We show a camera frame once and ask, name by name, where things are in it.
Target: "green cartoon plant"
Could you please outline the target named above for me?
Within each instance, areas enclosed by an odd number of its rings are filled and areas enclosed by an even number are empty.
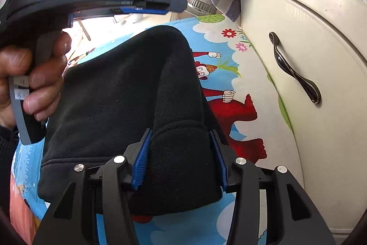
[[[273,83],[273,79],[271,78],[271,76],[269,74],[267,74],[267,79],[274,85]],[[279,105],[279,109],[280,109],[280,113],[284,119],[284,121],[286,122],[286,124],[288,125],[289,129],[293,132],[293,127],[292,127],[292,123],[289,120],[286,108],[284,107],[283,101],[280,98],[280,96],[278,95],[278,105]]]
[[[221,60],[219,60],[217,67],[220,69],[231,71],[235,73],[236,75],[238,75],[240,78],[242,78],[240,73],[238,72],[238,67],[227,65],[228,62],[229,62],[229,58],[224,63],[221,63]]]
[[[196,17],[202,23],[219,23],[224,20],[224,16],[221,14],[204,15],[202,17]]]

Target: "sleeve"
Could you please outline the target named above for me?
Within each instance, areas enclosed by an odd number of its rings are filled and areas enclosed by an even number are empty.
[[[206,88],[202,88],[203,89],[203,93],[205,97],[210,97],[210,96],[222,96],[224,91],[219,91],[219,90],[211,90],[211,89],[206,89]]]
[[[0,208],[7,217],[10,201],[10,172],[15,150],[19,142],[17,130],[10,131],[8,138],[5,130],[0,131]]]
[[[192,55],[195,57],[200,57],[200,56],[204,56],[204,55],[208,55],[209,52],[192,52]]]

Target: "red cartoon figure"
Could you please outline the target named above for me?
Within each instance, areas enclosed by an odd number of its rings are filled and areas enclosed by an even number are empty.
[[[215,54],[212,52],[193,52],[194,57]],[[217,56],[210,56],[211,58],[220,58],[221,54],[216,53]],[[217,66],[195,62],[196,72],[201,80],[208,79],[210,73],[217,69]],[[235,121],[253,121],[257,119],[257,112],[251,100],[250,94],[247,94],[245,102],[234,100],[235,91],[232,90],[212,90],[202,88],[205,97],[221,96],[221,99],[209,100],[208,104],[214,113],[215,117],[224,135],[227,138],[229,145],[235,150],[240,157],[249,159],[252,163],[256,163],[259,159],[265,159],[267,153],[264,148],[262,139],[253,139],[238,141],[231,138],[232,125]]]

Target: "finger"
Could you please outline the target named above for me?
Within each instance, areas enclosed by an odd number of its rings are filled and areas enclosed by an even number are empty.
[[[7,78],[0,78],[0,110],[10,104],[9,86]]]
[[[36,66],[29,75],[29,86],[37,89],[42,86],[53,85],[67,66],[65,55],[51,58],[47,62]]]
[[[71,37],[68,33],[62,32],[54,45],[53,54],[55,57],[61,57],[71,50]]]
[[[43,120],[46,120],[49,116],[51,116],[56,111],[60,98],[61,98],[61,95],[59,93],[56,96],[56,98],[54,99],[54,101],[52,101],[51,104],[47,108],[45,108],[44,110],[41,110],[37,114],[34,114],[35,119],[37,121],[43,121]]]
[[[0,50],[0,77],[25,74],[32,62],[32,52],[28,48],[15,46]]]
[[[23,102],[24,111],[31,115],[38,113],[49,106],[56,96],[60,93],[64,79],[59,77],[52,86],[47,86],[33,91]]]

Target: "red flower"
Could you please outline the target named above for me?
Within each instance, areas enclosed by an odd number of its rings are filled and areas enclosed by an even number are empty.
[[[236,31],[232,30],[232,29],[225,29],[223,32],[222,32],[222,35],[224,37],[228,37],[228,38],[233,38],[234,36],[237,35]]]

